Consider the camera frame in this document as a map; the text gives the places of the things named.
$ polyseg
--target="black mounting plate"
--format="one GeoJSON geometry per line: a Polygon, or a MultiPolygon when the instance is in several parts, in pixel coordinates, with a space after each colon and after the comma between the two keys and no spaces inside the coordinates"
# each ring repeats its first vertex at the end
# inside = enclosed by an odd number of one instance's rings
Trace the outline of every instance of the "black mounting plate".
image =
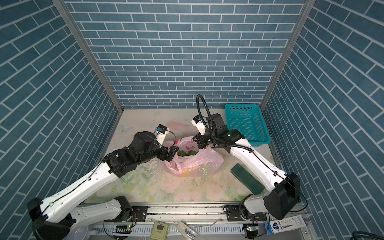
{"type": "MultiPolygon", "coordinates": [[[[245,221],[244,218],[241,217],[239,212],[239,205],[226,205],[226,212],[227,212],[227,221],[228,222],[237,222],[237,221],[245,221]]],[[[266,221],[266,215],[265,213],[258,212],[255,214],[257,221],[266,221]]]]}
{"type": "Polygon", "coordinates": [[[132,206],[133,212],[136,213],[136,222],[145,222],[147,217],[147,206],[132,206]]]}

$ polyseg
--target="table surface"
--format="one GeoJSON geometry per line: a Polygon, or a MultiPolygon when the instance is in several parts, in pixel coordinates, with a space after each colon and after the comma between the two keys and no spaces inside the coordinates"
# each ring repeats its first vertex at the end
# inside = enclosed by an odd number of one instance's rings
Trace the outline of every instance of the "table surface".
{"type": "MultiPolygon", "coordinates": [[[[224,109],[212,109],[211,113],[219,113],[226,122],[224,109]]],[[[135,133],[141,131],[153,132],[159,124],[169,127],[178,139],[194,136],[198,133],[198,130],[192,125],[191,120],[197,114],[195,109],[125,110],[113,134],[107,153],[128,146],[135,133]]],[[[172,134],[168,134],[165,141],[174,139],[175,137],[172,134]]],[[[267,144],[255,147],[255,149],[274,164],[267,144]]],[[[224,162],[215,174],[206,175],[204,171],[194,169],[194,176],[190,176],[191,173],[188,173],[188,171],[175,176],[167,169],[164,162],[154,159],[139,165],[135,171],[131,171],[115,182],[104,186],[85,202],[102,203],[122,195],[126,196],[129,202],[135,203],[242,200],[251,192],[230,170],[237,163],[240,163],[245,169],[247,167],[226,150],[215,150],[224,158],[224,162]]]]}

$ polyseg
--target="blue brick wall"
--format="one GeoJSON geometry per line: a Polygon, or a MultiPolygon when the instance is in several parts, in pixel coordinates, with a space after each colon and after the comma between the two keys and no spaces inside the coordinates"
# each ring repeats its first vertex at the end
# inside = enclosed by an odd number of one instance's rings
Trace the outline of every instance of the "blue brick wall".
{"type": "Polygon", "coordinates": [[[319,239],[384,234],[383,13],[317,0],[264,113],[319,239]]]}
{"type": "Polygon", "coordinates": [[[259,104],[305,0],[66,1],[124,108],[259,104]]]}
{"type": "Polygon", "coordinates": [[[0,239],[29,239],[26,203],[90,170],[118,113],[50,0],[0,16],[0,239]]]}

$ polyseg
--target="teal plastic basket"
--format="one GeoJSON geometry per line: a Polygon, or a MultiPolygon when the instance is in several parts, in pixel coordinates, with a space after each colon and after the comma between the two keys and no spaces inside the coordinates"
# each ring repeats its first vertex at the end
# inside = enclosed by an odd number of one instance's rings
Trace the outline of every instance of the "teal plastic basket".
{"type": "Polygon", "coordinates": [[[225,105],[227,127],[239,130],[249,143],[258,147],[271,142],[262,112],[258,105],[227,104],[225,105]]]}

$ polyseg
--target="green fruit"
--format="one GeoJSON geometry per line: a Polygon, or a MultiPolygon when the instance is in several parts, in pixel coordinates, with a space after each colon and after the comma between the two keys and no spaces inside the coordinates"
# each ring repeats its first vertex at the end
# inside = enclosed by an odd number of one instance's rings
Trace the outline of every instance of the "green fruit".
{"type": "Polygon", "coordinates": [[[193,155],[196,155],[197,154],[197,152],[196,151],[193,151],[193,150],[189,150],[188,152],[187,152],[187,155],[188,156],[193,156],[193,155]]]}
{"type": "Polygon", "coordinates": [[[185,157],[187,154],[184,151],[180,151],[177,153],[177,155],[180,157],[185,157]]]}

